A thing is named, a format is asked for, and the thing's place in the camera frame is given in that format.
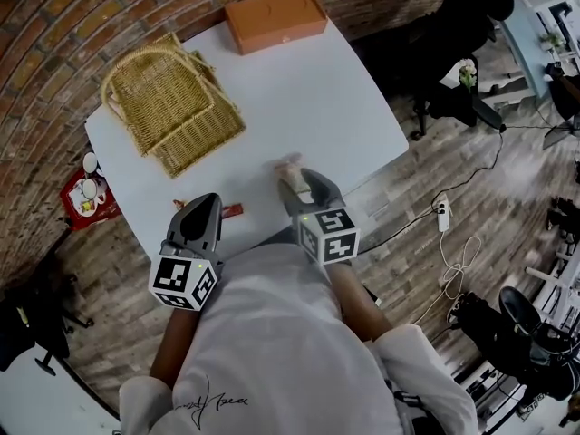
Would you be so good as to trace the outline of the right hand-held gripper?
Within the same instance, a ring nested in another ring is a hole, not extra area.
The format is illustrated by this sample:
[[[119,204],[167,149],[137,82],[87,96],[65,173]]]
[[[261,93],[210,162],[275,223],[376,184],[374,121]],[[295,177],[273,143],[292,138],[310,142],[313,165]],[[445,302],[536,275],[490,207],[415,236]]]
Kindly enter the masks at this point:
[[[277,181],[279,197],[293,220],[296,244],[319,266],[355,258],[361,230],[341,190],[317,171],[302,168],[301,174],[310,188],[312,203],[303,202],[285,180]]]

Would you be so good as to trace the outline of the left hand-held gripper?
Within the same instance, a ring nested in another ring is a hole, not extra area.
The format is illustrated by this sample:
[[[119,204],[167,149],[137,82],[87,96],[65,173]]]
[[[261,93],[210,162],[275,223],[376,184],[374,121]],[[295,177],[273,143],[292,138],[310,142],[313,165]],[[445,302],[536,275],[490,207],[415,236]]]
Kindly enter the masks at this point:
[[[167,239],[153,257],[149,291],[164,305],[201,311],[223,268],[216,246],[221,237],[222,201],[217,193],[191,200],[172,218]]]

